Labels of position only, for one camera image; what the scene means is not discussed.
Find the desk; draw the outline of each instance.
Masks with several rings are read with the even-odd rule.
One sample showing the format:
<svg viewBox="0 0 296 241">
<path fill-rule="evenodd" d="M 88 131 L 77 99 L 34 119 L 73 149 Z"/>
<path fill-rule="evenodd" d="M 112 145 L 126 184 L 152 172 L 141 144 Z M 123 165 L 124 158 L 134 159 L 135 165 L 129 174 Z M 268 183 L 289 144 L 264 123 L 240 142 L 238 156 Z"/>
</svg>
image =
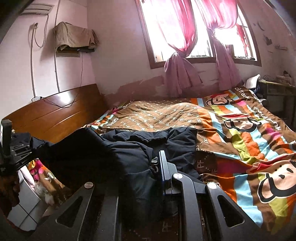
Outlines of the desk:
<svg viewBox="0 0 296 241">
<path fill-rule="evenodd" d="M 293 111 L 292 111 L 292 120 L 290 128 L 294 130 L 294 120 L 295 120 L 295 110 L 296 110 L 296 88 L 284 85 L 280 83 L 258 80 L 258 85 L 260 87 L 259 93 L 263 95 L 264 99 L 267 99 L 267 96 L 284 96 L 284 110 L 286 108 L 287 97 L 293 97 Z"/>
</svg>

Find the window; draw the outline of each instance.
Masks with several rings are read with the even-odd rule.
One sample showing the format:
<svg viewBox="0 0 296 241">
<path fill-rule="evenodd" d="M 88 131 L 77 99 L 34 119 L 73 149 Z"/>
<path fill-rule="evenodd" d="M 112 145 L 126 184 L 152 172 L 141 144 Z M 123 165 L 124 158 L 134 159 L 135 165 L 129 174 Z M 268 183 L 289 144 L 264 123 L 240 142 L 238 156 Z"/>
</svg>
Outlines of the window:
<svg viewBox="0 0 296 241">
<path fill-rule="evenodd" d="M 150 67 L 152 69 L 164 66 L 165 61 L 175 52 L 165 41 L 153 13 L 149 1 L 135 0 L 145 38 Z M 191 63 L 215 63 L 215 50 L 211 38 L 207 33 L 200 11 L 192 0 L 192 7 L 197 24 L 198 41 L 191 54 L 187 57 Z M 239 9 L 238 27 L 232 29 L 217 29 L 215 36 L 224 45 L 233 45 L 232 54 L 237 64 L 252 64 L 261 66 L 257 43 L 242 10 Z"/>
</svg>

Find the beige cloth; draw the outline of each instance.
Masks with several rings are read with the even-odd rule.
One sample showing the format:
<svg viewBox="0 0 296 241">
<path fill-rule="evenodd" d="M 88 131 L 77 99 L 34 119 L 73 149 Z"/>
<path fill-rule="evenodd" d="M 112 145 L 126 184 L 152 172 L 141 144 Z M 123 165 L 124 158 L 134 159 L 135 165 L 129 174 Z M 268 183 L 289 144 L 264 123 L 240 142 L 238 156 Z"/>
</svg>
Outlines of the beige cloth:
<svg viewBox="0 0 296 241">
<path fill-rule="evenodd" d="M 99 44 L 95 32 L 91 29 L 81 28 L 69 23 L 60 22 L 55 28 L 55 50 L 69 47 L 96 48 Z"/>
</svg>

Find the wall outlet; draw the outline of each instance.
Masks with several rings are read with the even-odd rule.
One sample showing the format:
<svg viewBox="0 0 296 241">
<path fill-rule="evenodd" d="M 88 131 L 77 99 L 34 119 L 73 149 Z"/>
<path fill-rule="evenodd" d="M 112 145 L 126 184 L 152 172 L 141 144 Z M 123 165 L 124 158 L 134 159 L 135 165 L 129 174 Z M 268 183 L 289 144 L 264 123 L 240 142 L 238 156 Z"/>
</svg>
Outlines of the wall outlet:
<svg viewBox="0 0 296 241">
<path fill-rule="evenodd" d="M 36 96 L 36 97 L 34 97 L 34 98 L 32 99 L 32 102 L 35 102 L 35 101 L 40 100 L 40 99 L 41 99 L 41 96 Z"/>
</svg>

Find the window sill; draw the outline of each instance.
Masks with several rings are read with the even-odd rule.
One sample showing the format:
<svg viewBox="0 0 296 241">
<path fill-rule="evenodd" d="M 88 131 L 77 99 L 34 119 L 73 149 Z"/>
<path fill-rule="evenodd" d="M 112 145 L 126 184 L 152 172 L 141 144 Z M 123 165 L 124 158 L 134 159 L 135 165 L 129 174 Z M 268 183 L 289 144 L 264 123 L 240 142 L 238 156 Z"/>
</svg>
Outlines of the window sill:
<svg viewBox="0 0 296 241">
<path fill-rule="evenodd" d="M 192 64 L 201 64 L 201 63 L 215 63 L 215 57 L 201 57 L 201 58 L 187 58 L 187 60 Z M 249 60 L 249 59 L 233 59 L 235 64 L 247 64 L 247 65 L 255 65 L 262 67 L 261 61 Z M 163 68 L 165 66 L 165 61 L 161 62 L 150 62 L 150 69 Z"/>
</svg>

